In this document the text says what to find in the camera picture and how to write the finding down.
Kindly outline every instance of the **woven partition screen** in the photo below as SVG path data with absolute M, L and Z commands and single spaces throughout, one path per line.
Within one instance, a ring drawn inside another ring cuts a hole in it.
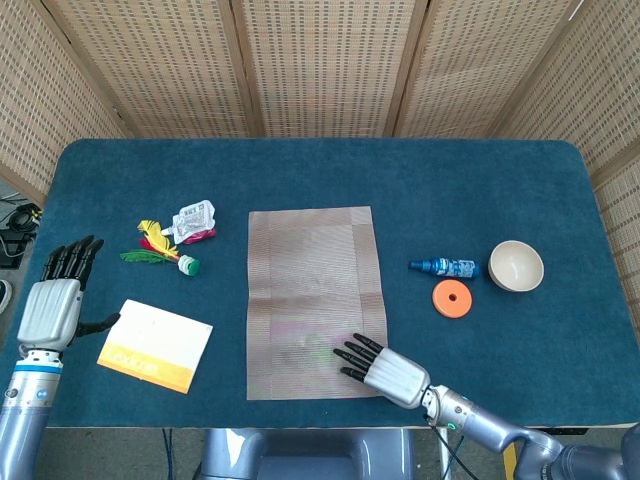
M 43 203 L 68 143 L 125 132 L 26 0 L 0 2 L 0 64 L 0 173 Z
M 267 135 L 382 135 L 414 2 L 242 4 Z
M 219 2 L 46 2 L 140 136 L 248 135 Z
M 400 136 L 484 136 L 569 0 L 432 0 Z
M 639 18 L 637 0 L 585 3 L 497 131 L 500 136 L 562 138 L 580 148 L 594 181 L 597 178 L 602 185 L 596 196 L 636 332 L 640 332 Z
M 640 136 L 640 2 L 588 2 L 501 136 L 563 138 L 591 173 Z
M 640 155 L 596 196 L 640 341 Z

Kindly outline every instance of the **feather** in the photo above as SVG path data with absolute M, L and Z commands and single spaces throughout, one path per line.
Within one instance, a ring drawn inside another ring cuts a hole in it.
M 149 245 L 151 245 L 156 252 L 175 260 L 179 259 L 178 249 L 176 247 L 172 247 L 171 241 L 162 235 L 162 229 L 158 222 L 153 220 L 142 220 L 138 224 L 138 230 L 144 232 L 144 236 L 149 241 Z
M 145 250 L 149 250 L 150 252 L 155 252 L 155 253 L 158 253 L 158 254 L 162 255 L 162 253 L 158 252 L 155 248 L 153 248 L 153 246 L 149 243 L 149 240 L 147 240 L 147 237 L 142 237 L 140 240 L 138 240 L 138 243 Z
M 147 263 L 159 263 L 168 262 L 169 259 L 159 253 L 150 252 L 149 250 L 130 250 L 120 254 L 120 258 L 125 262 L 147 262 Z

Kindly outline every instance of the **orange ring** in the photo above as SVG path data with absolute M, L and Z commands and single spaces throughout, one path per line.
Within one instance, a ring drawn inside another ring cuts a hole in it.
M 458 280 L 443 280 L 433 289 L 433 306 L 445 317 L 464 317 L 471 310 L 471 291 Z

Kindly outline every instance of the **robotic arm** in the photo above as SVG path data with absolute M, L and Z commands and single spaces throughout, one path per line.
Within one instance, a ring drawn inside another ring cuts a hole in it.
M 62 353 L 74 338 L 110 328 L 116 313 L 97 324 L 78 323 L 82 297 L 103 240 L 88 236 L 51 252 L 31 287 L 16 362 L 0 412 L 0 480 L 29 480 L 62 374 Z
M 640 455 L 640 425 L 625 435 L 622 455 L 597 447 L 564 447 L 544 432 L 511 424 L 443 385 L 431 385 L 429 373 L 420 365 L 363 335 L 353 336 L 364 347 L 352 342 L 345 342 L 345 346 L 359 356 L 334 350 L 358 368 L 343 367 L 343 374 L 369 385 L 402 408 L 424 407 L 425 418 L 433 427 L 459 430 L 494 453 L 523 440 L 517 480 L 640 479 L 635 460 Z

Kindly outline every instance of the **table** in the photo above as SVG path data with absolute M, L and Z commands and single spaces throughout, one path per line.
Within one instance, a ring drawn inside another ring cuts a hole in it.
M 219 233 L 183 249 L 202 261 L 197 277 L 118 258 L 136 248 L 141 219 L 168 224 L 181 206 L 205 198 L 217 209 Z M 527 425 L 640 418 L 629 314 L 582 158 L 567 143 L 82 140 L 60 158 L 26 285 L 54 247 L 94 234 L 105 246 L 84 321 L 100 321 L 131 298 L 210 323 L 214 333 L 188 395 L 96 365 L 105 334 L 78 339 L 64 355 L 50 425 L 424 425 L 421 412 L 383 398 L 245 400 L 248 213 L 352 205 L 372 208 L 390 346 L 425 366 L 435 384 Z M 489 254 L 506 239 L 533 245 L 545 261 L 535 291 L 508 293 L 489 279 Z M 436 313 L 438 279 L 407 269 L 408 260 L 432 256 L 485 267 L 469 282 L 474 305 L 463 319 Z M 18 324 L 0 357 L 5 383 Z

